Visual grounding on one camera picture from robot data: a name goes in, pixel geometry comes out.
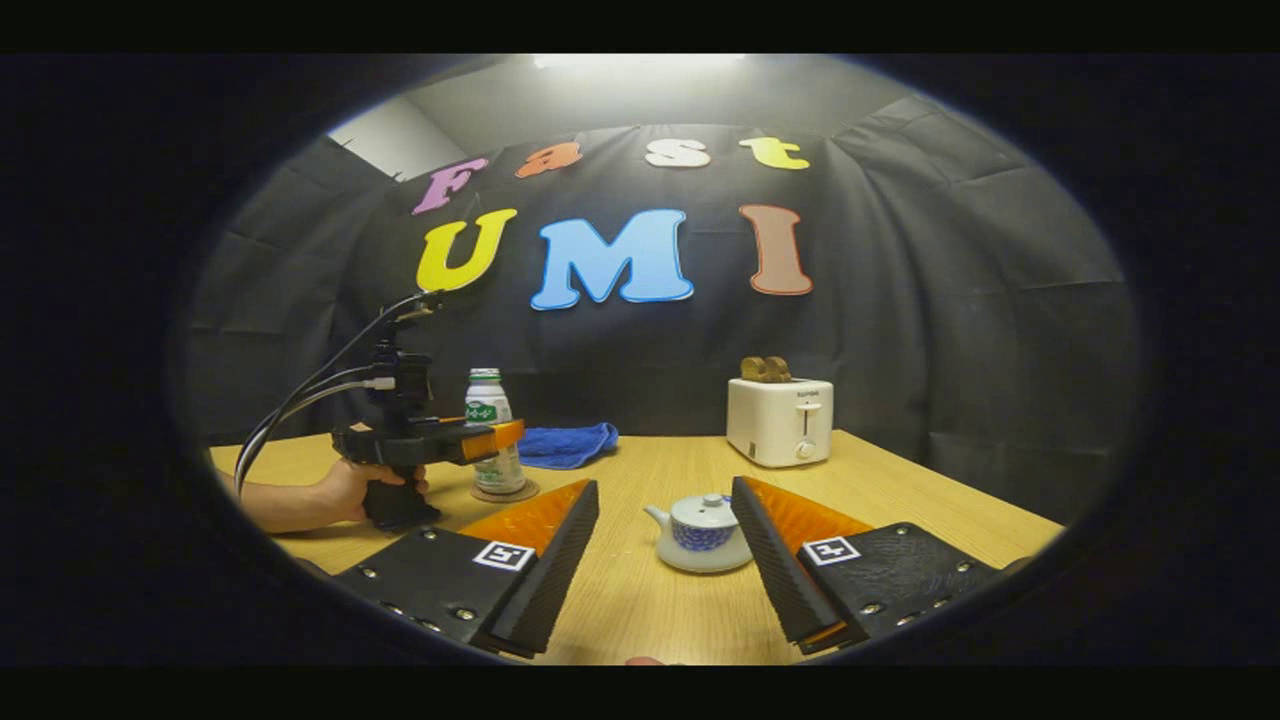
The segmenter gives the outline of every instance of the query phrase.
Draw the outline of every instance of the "human hand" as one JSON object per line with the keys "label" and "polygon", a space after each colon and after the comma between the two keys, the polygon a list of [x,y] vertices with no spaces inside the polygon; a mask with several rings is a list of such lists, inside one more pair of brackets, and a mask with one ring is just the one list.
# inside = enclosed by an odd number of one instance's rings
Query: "human hand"
{"label": "human hand", "polygon": [[[417,492],[426,495],[428,482],[426,469],[419,465],[413,470],[413,482]],[[321,516],[328,523],[339,520],[366,520],[365,495],[369,492],[369,482],[378,480],[389,486],[402,486],[404,479],[392,471],[387,465],[361,465],[347,459],[339,459],[329,469],[329,473],[316,484],[311,486],[312,498]]]}

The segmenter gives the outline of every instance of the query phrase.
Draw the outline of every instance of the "blue towel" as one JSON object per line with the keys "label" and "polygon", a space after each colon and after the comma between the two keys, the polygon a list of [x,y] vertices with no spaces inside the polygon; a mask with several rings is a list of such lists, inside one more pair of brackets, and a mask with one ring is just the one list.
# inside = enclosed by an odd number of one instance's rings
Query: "blue towel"
{"label": "blue towel", "polygon": [[572,470],[617,445],[618,429],[600,423],[590,428],[527,428],[516,448],[522,465]]}

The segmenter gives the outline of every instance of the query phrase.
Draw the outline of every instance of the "teapot spout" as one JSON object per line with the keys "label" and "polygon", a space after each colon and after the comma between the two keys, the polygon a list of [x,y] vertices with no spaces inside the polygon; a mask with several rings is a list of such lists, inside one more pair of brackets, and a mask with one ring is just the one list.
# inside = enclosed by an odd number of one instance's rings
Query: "teapot spout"
{"label": "teapot spout", "polygon": [[662,510],[658,510],[653,505],[646,505],[644,511],[648,512],[650,518],[657,520],[658,525],[660,525],[663,529],[667,529],[667,525],[671,523],[671,515],[668,515]]}

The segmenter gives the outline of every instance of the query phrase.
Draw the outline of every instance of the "purple letter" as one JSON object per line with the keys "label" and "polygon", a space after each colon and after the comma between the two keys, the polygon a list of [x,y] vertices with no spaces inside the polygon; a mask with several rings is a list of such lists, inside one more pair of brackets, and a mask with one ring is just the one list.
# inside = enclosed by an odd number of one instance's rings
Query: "purple letter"
{"label": "purple letter", "polygon": [[431,186],[426,188],[426,195],[422,196],[422,201],[417,204],[417,208],[413,208],[412,214],[417,215],[428,210],[443,208],[449,201],[445,195],[448,191],[462,190],[462,186],[467,184],[467,181],[471,179],[471,173],[483,169],[488,164],[489,160],[480,158],[462,163],[461,165],[435,170],[431,173]]}

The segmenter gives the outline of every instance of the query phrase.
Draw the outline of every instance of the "plastic bottle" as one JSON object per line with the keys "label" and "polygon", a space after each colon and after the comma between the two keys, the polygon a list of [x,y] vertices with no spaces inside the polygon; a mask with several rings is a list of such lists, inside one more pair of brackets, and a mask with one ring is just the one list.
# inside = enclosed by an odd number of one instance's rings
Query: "plastic bottle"
{"label": "plastic bottle", "polygon": [[[497,368],[472,368],[467,387],[467,424],[493,425],[509,423],[511,402],[502,389],[502,373]],[[489,495],[511,495],[525,488],[525,473],[520,468],[520,451],[515,446],[498,451],[492,460],[474,465],[476,487]]]}

